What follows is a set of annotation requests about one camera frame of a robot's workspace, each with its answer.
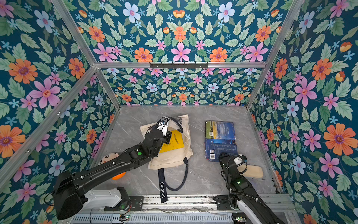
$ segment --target pink flower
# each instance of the pink flower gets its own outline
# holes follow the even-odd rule
[[[322,148],[321,144],[318,142],[318,140],[321,139],[321,135],[319,135],[319,134],[314,135],[314,132],[312,129],[310,130],[309,135],[307,133],[304,133],[303,136],[307,139],[304,142],[304,145],[305,146],[309,145],[310,150],[312,152],[314,151],[314,147]]]
[[[295,92],[299,93],[299,95],[297,95],[295,98],[295,102],[300,102],[302,100],[302,105],[306,107],[308,105],[308,98],[310,98],[311,100],[316,99],[316,93],[314,91],[310,91],[316,86],[316,82],[316,80],[313,80],[310,81],[310,83],[307,85],[307,79],[303,78],[301,82],[302,87],[295,87]]]
[[[163,83],[165,83],[165,84],[171,83],[171,78],[166,76],[165,78],[163,78]]]
[[[86,100],[80,100],[79,103],[80,103],[79,107],[82,108],[82,110],[88,108],[88,102],[86,102]]]
[[[112,62],[112,59],[117,59],[118,57],[115,56],[114,54],[111,54],[112,53],[112,48],[111,47],[105,47],[100,44],[100,43],[97,43],[97,48],[93,49],[93,51],[96,53],[96,54],[100,54],[100,61],[105,61],[107,60],[108,62]]]
[[[195,45],[195,47],[198,48],[198,50],[204,49],[204,46],[205,46],[205,44],[203,43],[202,40],[200,42],[197,41],[197,44]]]
[[[328,106],[328,109],[329,109],[329,110],[332,109],[332,106],[334,106],[334,107],[338,106],[338,104],[336,103],[336,101],[339,99],[339,97],[338,97],[338,96],[333,97],[333,94],[332,94],[332,93],[329,95],[329,98],[328,98],[328,97],[325,97],[325,98],[323,98],[323,99],[324,99],[324,101],[326,101],[326,102],[323,104],[323,106]]]
[[[129,80],[130,80],[130,82],[133,82],[134,84],[136,84],[138,82],[137,77],[133,77],[133,76],[129,76]]]
[[[112,47],[112,53],[116,53],[116,55],[122,55],[121,53],[122,49],[118,48],[117,46],[116,47]]]
[[[21,102],[23,102],[23,104],[21,105],[22,108],[26,108],[29,110],[29,111],[32,111],[32,108],[33,107],[37,107],[37,105],[35,104],[36,102],[36,99],[31,99],[31,97],[29,95],[26,96],[26,99],[25,98],[22,98],[20,99]]]
[[[275,94],[279,95],[280,90],[282,90],[281,81],[279,82],[275,81],[275,85],[272,87],[272,89],[274,90],[274,95]]]
[[[295,84],[297,85],[297,83],[299,83],[299,84],[301,84],[301,79],[303,79],[303,75],[302,75],[302,73],[300,72],[300,73],[296,73],[296,78],[294,78],[293,79],[293,81],[295,81]]]
[[[300,137],[298,137],[298,132],[295,132],[294,130],[291,131],[292,134],[289,134],[291,137],[291,142],[297,143],[297,140],[300,140]]]
[[[180,59],[180,62],[184,61],[188,61],[189,57],[187,56],[187,54],[190,53],[190,49],[186,48],[184,49],[184,44],[182,42],[178,43],[178,49],[171,49],[170,50],[173,54],[176,54],[173,58],[173,61],[178,61]]]
[[[230,73],[229,68],[219,68],[219,73],[222,73],[223,75],[226,75],[226,73]]]
[[[275,110],[277,110],[277,108],[280,107],[280,106],[279,106],[279,102],[280,102],[280,101],[278,101],[277,99],[275,99],[275,100],[273,101],[272,107],[273,107]]]
[[[271,82],[274,80],[273,79],[273,75],[274,75],[274,72],[268,72],[268,74],[266,75],[266,84],[268,85],[271,85]]]
[[[235,81],[234,75],[228,76],[228,77],[227,77],[227,81],[228,81],[229,83],[234,82],[234,81]]]
[[[93,75],[92,77],[91,77],[91,79],[89,80],[90,82],[89,82],[89,84],[92,86],[93,84],[96,84],[97,82],[96,82],[96,78],[97,78],[97,76],[96,75]]]
[[[61,144],[61,142],[65,142],[65,138],[66,138],[66,134],[64,134],[64,132],[60,132],[60,133],[56,133],[56,138],[54,139],[55,141],[57,141],[57,144]]]
[[[159,74],[163,74],[163,71],[160,70],[160,68],[150,68],[149,69],[151,72],[151,75],[155,75],[156,77],[159,76]]]
[[[29,160],[26,163],[24,163],[22,166],[20,166],[20,168],[18,169],[18,171],[15,173],[14,175],[14,181],[18,182],[19,179],[21,178],[22,174],[24,175],[30,175],[31,174],[31,169],[28,168],[29,166],[32,166],[35,163],[35,160]]]
[[[262,61],[263,60],[263,56],[261,54],[264,54],[268,51],[269,49],[268,48],[264,48],[263,49],[263,42],[259,43],[257,45],[257,48],[255,48],[254,46],[251,46],[250,47],[250,52],[251,54],[247,54],[245,56],[246,59],[249,59],[251,58],[250,61],[256,61],[256,59],[258,61]]]
[[[246,55],[246,53],[249,53],[249,47],[244,46],[243,48],[240,49],[240,54]]]
[[[321,166],[321,170],[323,172],[327,172],[327,170],[328,170],[328,174],[331,178],[334,178],[334,176],[335,176],[334,172],[336,172],[337,174],[343,174],[342,170],[336,166],[339,164],[338,158],[333,158],[331,160],[331,156],[329,155],[328,152],[326,152],[324,154],[324,157],[326,159],[324,159],[323,157],[319,158],[319,161],[324,164],[323,166]]]
[[[159,49],[162,49],[164,51],[164,48],[166,47],[166,45],[164,44],[164,41],[160,42],[160,40],[158,40],[158,43],[156,44]]]
[[[277,155],[274,152],[271,152],[271,158],[275,161],[277,159]]]
[[[199,76],[196,76],[195,78],[193,78],[195,84],[201,83],[201,82],[202,82],[201,79],[202,79],[202,78],[201,78],[201,77],[199,78]]]
[[[17,190],[17,194],[19,195],[17,202],[24,199],[24,201],[28,201],[30,198],[30,195],[33,195],[36,193],[36,190],[33,190],[35,188],[36,184],[30,184],[28,182],[25,183],[24,189]]]
[[[10,12],[13,10],[14,8],[11,5],[6,5],[6,0],[0,0],[0,16],[4,17],[7,14],[11,18],[13,18],[14,15]]]
[[[333,197],[333,193],[331,192],[333,190],[333,187],[331,185],[327,185],[328,183],[325,179],[323,180],[323,182],[319,180],[318,183],[320,185],[318,189],[320,191],[323,191],[323,195],[325,197],[327,197],[328,195]]]
[[[201,73],[202,73],[202,74],[205,74],[205,77],[207,77],[208,75],[214,74],[214,73],[213,73],[213,70],[214,70],[214,68],[207,68],[207,69],[205,69],[205,70],[202,70]]]
[[[47,147],[48,146],[48,141],[45,141],[47,140],[48,138],[50,137],[49,134],[46,134],[43,139],[41,140],[41,142],[36,146],[36,151],[40,151],[42,149],[42,147]]]
[[[33,97],[33,98],[40,98],[39,101],[39,106],[40,108],[44,108],[47,106],[47,101],[49,102],[49,104],[51,106],[56,106],[57,103],[60,101],[60,98],[58,96],[56,96],[55,94],[60,92],[60,87],[58,86],[54,86],[51,88],[51,80],[49,78],[45,78],[44,84],[45,86],[43,86],[40,82],[35,81],[34,82],[36,88],[40,91],[37,90],[33,90],[29,93],[29,96]]]
[[[58,77],[58,73],[55,74],[51,72],[51,76],[49,76],[48,78],[52,80],[51,81],[52,84],[56,83],[56,85],[60,84],[59,82],[62,81],[62,79]]]
[[[342,14],[342,10],[347,8],[349,6],[349,3],[347,2],[347,0],[337,0],[336,1],[335,6],[332,6],[332,8],[330,9],[331,12],[333,12],[331,14],[331,19],[336,15],[337,17],[340,17],[340,15]]]
[[[87,87],[87,86],[84,86],[83,89],[79,92],[79,95],[80,95],[80,96],[82,96],[82,94],[85,94],[85,95],[86,95],[86,94],[87,94],[87,91],[86,91],[87,89],[88,89],[88,87]]]
[[[139,76],[142,76],[142,74],[145,74],[144,68],[134,68],[133,72],[134,72],[134,74],[138,73]]]

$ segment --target marble floor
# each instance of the marble floor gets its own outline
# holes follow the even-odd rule
[[[102,155],[123,150],[143,141],[139,127],[158,121],[162,116],[176,117],[189,115],[191,148],[194,155],[189,158],[189,173],[184,186],[179,191],[167,190],[168,194],[227,194],[225,182],[220,175],[218,162],[208,162],[204,149],[204,124],[206,120],[234,122],[238,152],[245,155],[248,164],[262,167],[263,179],[250,182],[257,193],[275,193],[273,181],[265,167],[262,154],[254,137],[249,117],[244,107],[227,106],[140,106],[121,107],[120,115]],[[166,168],[165,180],[173,188],[183,180],[185,165]],[[129,195],[159,194],[158,172],[147,165],[127,172],[119,180],[108,180],[98,186],[102,189],[124,187]]]

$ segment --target aluminum frame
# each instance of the aluminum frame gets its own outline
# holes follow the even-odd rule
[[[281,31],[277,35],[276,41],[275,41],[273,47],[271,48],[271,51],[267,57],[267,65],[264,68],[264,70],[261,72],[261,75],[257,79],[256,85],[251,92],[250,100],[246,104],[247,110],[250,110],[250,107],[253,104],[253,101],[255,100],[256,96],[258,95],[260,88],[265,80],[265,77],[269,73],[269,71],[272,67],[272,64],[274,63],[274,60],[275,60],[282,44],[285,41],[287,33],[288,33],[289,29],[291,28],[297,14],[299,13],[300,8],[304,1],[305,0],[293,0],[292,5],[286,15],[285,20],[284,20],[284,23],[282,24]]]

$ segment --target blue flower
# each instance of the blue flower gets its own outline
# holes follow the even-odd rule
[[[138,12],[141,16],[144,16],[144,13],[145,11],[143,11],[142,9],[139,9],[139,12]]]
[[[346,61],[346,60],[348,60],[348,59],[349,59],[349,60],[352,60],[352,56],[355,55],[355,53],[352,53],[352,54],[351,54],[350,52],[351,52],[351,51],[349,50],[349,51],[347,52],[347,55],[343,55],[343,57],[345,58],[344,61]]]
[[[33,220],[35,220],[35,218],[39,215],[39,214],[37,214],[39,212],[39,210],[37,210],[37,211],[32,211],[32,216],[30,216],[30,219],[33,219]]]
[[[25,3],[25,6],[24,6],[28,11],[32,11],[31,9],[31,5],[28,5],[27,3]]]
[[[39,168],[39,166],[37,166],[36,168],[33,168],[32,171],[34,172],[33,174],[38,174],[41,168]]]
[[[10,50],[10,48],[13,48],[12,46],[10,46],[10,42],[4,42],[3,40],[1,41],[3,43],[3,48],[6,48],[8,51]]]
[[[13,106],[13,108],[15,108],[16,106],[19,106],[19,103],[20,101],[15,101],[15,99],[13,99],[13,101],[12,102],[9,102],[9,105],[12,105]]]
[[[214,14],[215,16],[217,16],[219,13],[220,13],[220,12],[218,11],[218,8],[216,8],[215,11],[213,10],[213,14]]]
[[[353,190],[348,191],[349,195],[348,197],[352,197],[353,200],[355,200],[355,197],[358,197],[357,195],[354,194]]]
[[[91,18],[91,19],[94,19],[94,15],[92,13],[88,13],[88,16]]]
[[[330,124],[332,124],[332,123],[335,124],[338,121],[338,119],[335,119],[334,115],[332,116],[332,118],[328,118],[328,119],[330,120],[330,122],[329,122]]]
[[[337,42],[333,42],[333,46],[332,46],[333,50],[335,50],[336,48],[339,48],[339,42],[340,42],[340,40]]]
[[[82,17],[81,17],[81,15],[80,15],[80,14],[75,14],[75,16],[76,16],[76,19],[78,19],[79,21],[81,21],[81,20],[82,20]]]
[[[190,14],[189,14],[189,15],[186,14],[186,15],[185,15],[185,20],[189,22],[189,19],[191,19]]]
[[[10,117],[6,117],[7,121],[5,122],[5,124],[10,124],[10,126],[12,126],[14,123],[17,123],[17,121],[15,120],[16,117],[10,118]]]

